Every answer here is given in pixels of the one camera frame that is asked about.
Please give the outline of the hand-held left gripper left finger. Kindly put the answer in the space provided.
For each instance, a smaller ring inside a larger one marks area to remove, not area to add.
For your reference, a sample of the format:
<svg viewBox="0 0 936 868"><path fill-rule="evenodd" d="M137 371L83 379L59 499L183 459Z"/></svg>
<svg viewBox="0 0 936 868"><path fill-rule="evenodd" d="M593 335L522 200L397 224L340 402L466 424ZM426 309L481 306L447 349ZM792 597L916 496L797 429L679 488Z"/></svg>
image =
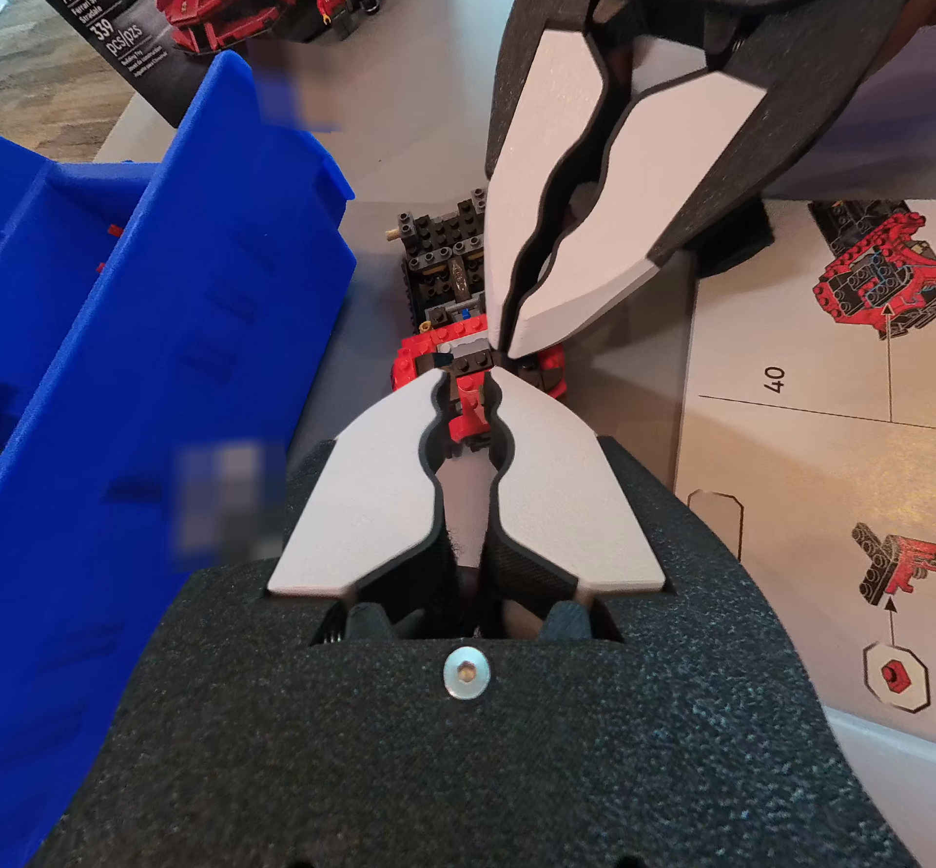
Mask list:
<svg viewBox="0 0 936 868"><path fill-rule="evenodd" d="M449 440L449 374L434 368L335 439L267 589L341 598L414 557L442 531L437 472Z"/></svg>

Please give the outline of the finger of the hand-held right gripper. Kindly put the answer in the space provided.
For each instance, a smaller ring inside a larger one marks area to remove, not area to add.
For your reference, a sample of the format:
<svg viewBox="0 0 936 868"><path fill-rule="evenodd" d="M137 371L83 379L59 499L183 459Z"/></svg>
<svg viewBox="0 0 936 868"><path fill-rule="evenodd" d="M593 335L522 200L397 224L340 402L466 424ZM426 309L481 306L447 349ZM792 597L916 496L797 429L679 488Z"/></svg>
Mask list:
<svg viewBox="0 0 936 868"><path fill-rule="evenodd" d="M563 157L586 134L605 77L582 32L545 30L487 190L485 292L490 340L507 351L507 301L521 251Z"/></svg>
<svg viewBox="0 0 936 868"><path fill-rule="evenodd" d="M650 249L765 95L700 71L638 98L610 140L591 211L558 243L543 277L546 257L532 260L535 288L508 312L509 356L575 334L657 272ZM515 296L526 288L520 259Z"/></svg>

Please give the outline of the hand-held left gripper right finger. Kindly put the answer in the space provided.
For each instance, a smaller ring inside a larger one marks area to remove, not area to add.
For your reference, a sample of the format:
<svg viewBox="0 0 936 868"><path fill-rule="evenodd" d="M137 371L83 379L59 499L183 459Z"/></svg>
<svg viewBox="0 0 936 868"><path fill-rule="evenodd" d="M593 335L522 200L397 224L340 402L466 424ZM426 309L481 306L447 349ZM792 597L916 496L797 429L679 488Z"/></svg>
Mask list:
<svg viewBox="0 0 936 868"><path fill-rule="evenodd" d="M656 593L665 577L593 430L504 368L486 376L486 568L524 607Z"/></svg>

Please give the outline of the red and black lego car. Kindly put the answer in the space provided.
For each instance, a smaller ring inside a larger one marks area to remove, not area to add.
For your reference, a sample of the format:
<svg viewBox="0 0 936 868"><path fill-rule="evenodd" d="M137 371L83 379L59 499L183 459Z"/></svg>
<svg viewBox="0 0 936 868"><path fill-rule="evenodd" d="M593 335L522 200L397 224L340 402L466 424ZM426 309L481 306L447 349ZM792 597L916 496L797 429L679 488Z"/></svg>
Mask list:
<svg viewBox="0 0 936 868"><path fill-rule="evenodd" d="M488 340L484 225L487 192L472 191L454 210L438 215L399 214L389 241L404 248L401 267L413 325L394 360L394 391L448 360L447 457L478 452L490 441L484 410L486 371L507 366L549 396L566 395L565 346L557 344L510 361Z"/></svg>

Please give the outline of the lego instruction booklet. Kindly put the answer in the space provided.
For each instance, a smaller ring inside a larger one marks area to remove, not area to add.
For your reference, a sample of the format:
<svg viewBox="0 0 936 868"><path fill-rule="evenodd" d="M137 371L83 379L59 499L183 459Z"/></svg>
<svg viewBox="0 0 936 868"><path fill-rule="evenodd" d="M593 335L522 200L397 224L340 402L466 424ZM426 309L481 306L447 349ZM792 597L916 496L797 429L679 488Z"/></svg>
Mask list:
<svg viewBox="0 0 936 868"><path fill-rule="evenodd" d="M774 201L698 284L676 492L826 705L934 741L934 201Z"/></svg>

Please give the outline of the blue storage bin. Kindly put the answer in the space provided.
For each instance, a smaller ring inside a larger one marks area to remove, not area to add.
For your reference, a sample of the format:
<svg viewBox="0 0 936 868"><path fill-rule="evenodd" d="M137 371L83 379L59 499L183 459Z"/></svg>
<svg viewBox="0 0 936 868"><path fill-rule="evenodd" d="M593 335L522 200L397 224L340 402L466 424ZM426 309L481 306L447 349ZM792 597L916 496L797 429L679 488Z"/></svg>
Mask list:
<svg viewBox="0 0 936 868"><path fill-rule="evenodd" d="M291 438L353 197L314 137L264 122L234 52L158 163L2 139L2 866L64 813L186 581L185 454Z"/></svg>

